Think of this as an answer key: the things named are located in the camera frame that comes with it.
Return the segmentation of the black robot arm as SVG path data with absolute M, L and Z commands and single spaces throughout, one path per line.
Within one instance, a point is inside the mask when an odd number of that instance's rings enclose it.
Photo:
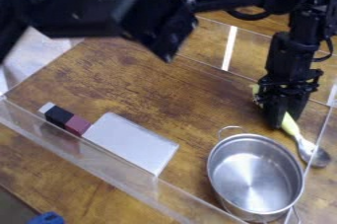
M 200 12 L 223 10 L 240 20 L 290 16 L 275 34 L 258 102 L 274 127 L 299 118 L 319 87 L 316 52 L 337 35 L 337 0 L 0 0 L 0 62 L 29 28 L 46 36 L 127 37 L 172 61 Z

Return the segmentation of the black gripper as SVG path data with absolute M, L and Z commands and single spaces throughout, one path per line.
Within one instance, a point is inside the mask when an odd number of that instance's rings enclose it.
M 272 128 L 280 128 L 286 112 L 300 119 L 311 94 L 318 90 L 323 71 L 312 69 L 318 40 L 307 41 L 291 33 L 276 33 L 272 39 L 267 75 L 259 81 L 256 101 L 264 104 L 264 115 Z

